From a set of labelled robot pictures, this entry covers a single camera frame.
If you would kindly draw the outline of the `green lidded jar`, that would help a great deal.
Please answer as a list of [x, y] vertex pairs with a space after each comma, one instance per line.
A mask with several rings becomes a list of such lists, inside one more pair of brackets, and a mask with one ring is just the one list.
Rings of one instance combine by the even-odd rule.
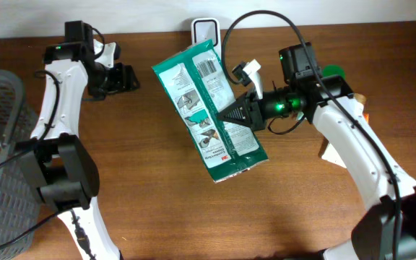
[[340, 76], [343, 79], [346, 78], [344, 69], [335, 64], [329, 64], [325, 66], [321, 72], [323, 77]]

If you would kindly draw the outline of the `green 3M gloves packet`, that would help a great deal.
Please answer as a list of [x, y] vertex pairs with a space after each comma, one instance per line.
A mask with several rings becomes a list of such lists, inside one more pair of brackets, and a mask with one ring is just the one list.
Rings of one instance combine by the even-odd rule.
[[215, 183], [268, 160], [252, 130], [217, 119], [235, 98], [211, 40], [192, 45], [152, 69]]

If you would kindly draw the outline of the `white cream tube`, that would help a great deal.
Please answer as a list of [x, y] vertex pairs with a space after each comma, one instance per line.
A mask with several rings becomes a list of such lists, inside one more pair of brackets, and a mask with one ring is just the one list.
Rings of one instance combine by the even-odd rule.
[[[365, 108], [365, 104], [367, 102], [367, 97], [360, 94], [360, 93], [355, 93], [354, 98], [356, 99], [356, 101], [358, 101], [360, 103], [361, 111], [363, 113], [366, 113], [366, 112], [364, 112], [364, 108]], [[319, 151], [318, 156], [322, 160], [325, 160], [329, 163], [333, 163], [335, 165], [338, 165], [339, 167], [346, 168], [346, 165], [342, 161], [338, 152], [335, 150], [333, 145], [326, 138], [324, 138], [324, 140], [322, 142], [321, 149]]]

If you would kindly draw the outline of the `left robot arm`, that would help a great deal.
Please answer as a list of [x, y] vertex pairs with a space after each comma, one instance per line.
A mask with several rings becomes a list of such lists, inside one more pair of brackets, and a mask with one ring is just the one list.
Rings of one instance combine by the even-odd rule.
[[79, 116], [84, 94], [101, 101], [140, 83], [132, 66], [118, 62], [119, 45], [96, 40], [92, 25], [66, 22], [64, 33], [45, 49], [43, 104], [29, 140], [16, 145], [17, 162], [31, 194], [65, 224], [83, 259], [122, 259], [100, 213], [100, 176], [79, 139]]

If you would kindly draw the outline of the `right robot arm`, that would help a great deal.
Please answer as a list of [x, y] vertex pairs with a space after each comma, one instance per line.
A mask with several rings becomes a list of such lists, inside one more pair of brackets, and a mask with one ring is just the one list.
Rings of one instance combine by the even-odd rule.
[[388, 153], [363, 115], [363, 105], [338, 74], [319, 68], [310, 44], [279, 52], [286, 85], [262, 89], [256, 61], [233, 74], [247, 86], [218, 114], [221, 121], [253, 131], [300, 112], [339, 154], [363, 199], [366, 213], [342, 244], [310, 253], [310, 259], [416, 259], [416, 180]]

